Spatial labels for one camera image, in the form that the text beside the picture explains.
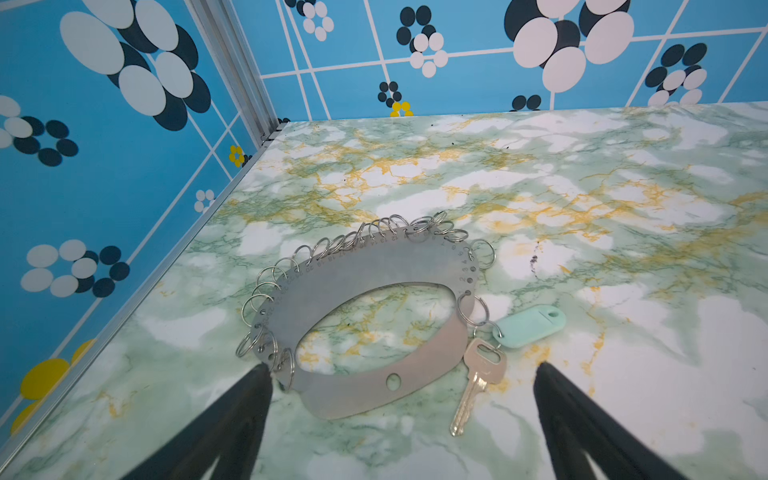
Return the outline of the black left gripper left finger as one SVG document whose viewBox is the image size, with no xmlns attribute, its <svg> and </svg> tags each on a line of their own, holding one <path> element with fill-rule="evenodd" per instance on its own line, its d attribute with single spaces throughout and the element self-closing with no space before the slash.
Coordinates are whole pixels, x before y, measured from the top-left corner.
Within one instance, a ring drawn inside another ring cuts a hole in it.
<svg viewBox="0 0 768 480">
<path fill-rule="evenodd" d="M 268 367 L 244 375 L 127 479 L 249 479 L 273 394 Z"/>
</svg>

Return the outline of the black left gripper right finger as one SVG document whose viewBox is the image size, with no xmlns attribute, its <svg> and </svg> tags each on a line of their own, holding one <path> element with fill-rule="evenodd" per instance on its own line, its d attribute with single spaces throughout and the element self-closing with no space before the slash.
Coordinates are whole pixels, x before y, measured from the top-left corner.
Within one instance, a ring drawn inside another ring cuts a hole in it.
<svg viewBox="0 0 768 480">
<path fill-rule="evenodd" d="M 544 362 L 533 386 L 539 420 L 558 479 L 682 479 L 556 367 Z"/>
</svg>

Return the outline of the steel key organizer plate with rings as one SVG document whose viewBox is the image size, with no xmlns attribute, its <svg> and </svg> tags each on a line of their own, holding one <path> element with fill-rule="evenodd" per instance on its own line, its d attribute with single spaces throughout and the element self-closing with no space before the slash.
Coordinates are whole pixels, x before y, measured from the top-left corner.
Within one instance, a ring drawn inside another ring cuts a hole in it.
<svg viewBox="0 0 768 480">
<path fill-rule="evenodd" d="M 488 320 L 476 289 L 495 259 L 444 213 L 302 245 L 258 274 L 236 355 L 264 362 L 319 418 L 382 407 L 460 364 Z"/>
</svg>

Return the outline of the brass key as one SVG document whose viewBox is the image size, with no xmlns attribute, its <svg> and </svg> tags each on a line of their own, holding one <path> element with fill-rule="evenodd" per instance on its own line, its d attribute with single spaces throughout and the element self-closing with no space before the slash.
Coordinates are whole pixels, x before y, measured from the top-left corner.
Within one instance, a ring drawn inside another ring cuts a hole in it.
<svg viewBox="0 0 768 480">
<path fill-rule="evenodd" d="M 489 385 L 499 384 L 504 379 L 507 368 L 505 353 L 481 338 L 475 338 L 469 343 L 463 361 L 468 368 L 468 383 L 450 425 L 450 434 L 454 437 L 463 434 L 476 396 L 484 392 Z"/>
</svg>

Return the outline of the mint green key tag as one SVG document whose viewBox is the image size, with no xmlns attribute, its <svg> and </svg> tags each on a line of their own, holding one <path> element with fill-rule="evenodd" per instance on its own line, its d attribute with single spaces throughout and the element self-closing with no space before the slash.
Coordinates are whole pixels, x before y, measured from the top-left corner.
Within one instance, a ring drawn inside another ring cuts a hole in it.
<svg viewBox="0 0 768 480">
<path fill-rule="evenodd" d="M 537 305 L 494 323 L 493 338 L 503 347 L 518 349 L 562 330 L 565 313 L 552 305 Z"/>
</svg>

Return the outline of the aluminium frame post left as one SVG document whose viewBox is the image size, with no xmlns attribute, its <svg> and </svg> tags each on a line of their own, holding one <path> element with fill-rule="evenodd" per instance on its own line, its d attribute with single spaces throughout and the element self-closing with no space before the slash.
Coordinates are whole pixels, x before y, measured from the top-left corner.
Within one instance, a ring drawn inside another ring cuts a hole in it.
<svg viewBox="0 0 768 480">
<path fill-rule="evenodd" d="M 257 150 L 279 129 L 277 114 L 231 0 L 189 0 L 192 16 Z"/>
</svg>

